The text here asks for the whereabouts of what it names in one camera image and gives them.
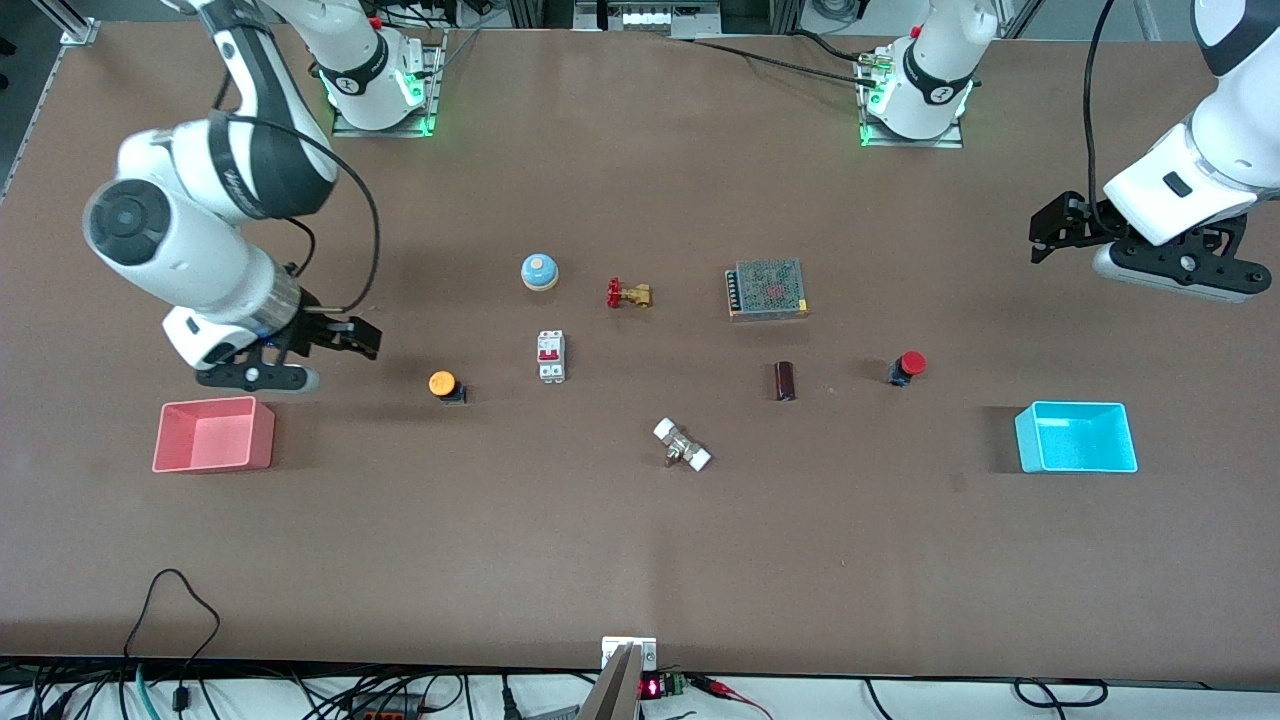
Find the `light blue plastic container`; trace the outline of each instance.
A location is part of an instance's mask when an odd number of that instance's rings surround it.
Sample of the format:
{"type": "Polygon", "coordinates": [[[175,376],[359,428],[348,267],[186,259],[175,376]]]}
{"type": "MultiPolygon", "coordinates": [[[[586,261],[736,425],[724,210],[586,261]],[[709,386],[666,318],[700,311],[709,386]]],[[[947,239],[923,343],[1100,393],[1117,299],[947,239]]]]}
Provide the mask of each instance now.
{"type": "Polygon", "coordinates": [[[1137,473],[1120,402],[1037,400],[1014,420],[1024,473],[1137,473]]]}

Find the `brown table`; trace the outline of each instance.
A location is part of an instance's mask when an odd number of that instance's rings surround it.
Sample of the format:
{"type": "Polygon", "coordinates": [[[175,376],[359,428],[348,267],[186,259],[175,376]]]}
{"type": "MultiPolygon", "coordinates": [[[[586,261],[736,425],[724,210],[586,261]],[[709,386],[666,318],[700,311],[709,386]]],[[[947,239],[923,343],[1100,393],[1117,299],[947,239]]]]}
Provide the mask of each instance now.
{"type": "MultiPolygon", "coordinates": [[[[122,138],[206,111],[218,56],[195,24],[68,53],[0,215],[0,652],[118,652],[174,565],[221,656],[585,667],[635,633],[721,671],[1280,679],[1280,291],[1028,263],[1029,215],[1083,186],[1082,45],[996,44],[963,151],[861,149],[847,86],[645,35],[467,53],[435,138],[335,142],[387,224],[383,356],[314,356],[320,392],[269,398],[275,466],[205,478],[150,473],[160,405],[209,393],[79,219],[122,138]],[[521,286],[532,251],[553,292],[521,286]],[[777,256],[810,318],[731,325],[722,272],[777,256]],[[654,307],[607,309],[612,275],[654,307]],[[535,374],[552,328],[563,386],[535,374]],[[913,347],[928,373],[883,384],[913,347]],[[797,402],[769,400],[776,360],[797,402]],[[439,368],[471,406],[428,395],[439,368]],[[1012,416],[1039,398],[1128,404],[1142,470],[1020,474],[1012,416]],[[663,469],[663,416],[705,471],[663,469]]],[[[1187,45],[1107,45],[1097,77],[1103,178],[1212,87],[1187,45]]],[[[1244,252],[1274,266],[1276,210],[1244,252]]],[[[358,288],[367,222],[348,181],[315,218],[326,302],[358,288]]],[[[154,610],[140,652],[207,629],[175,584],[154,610]]]]}

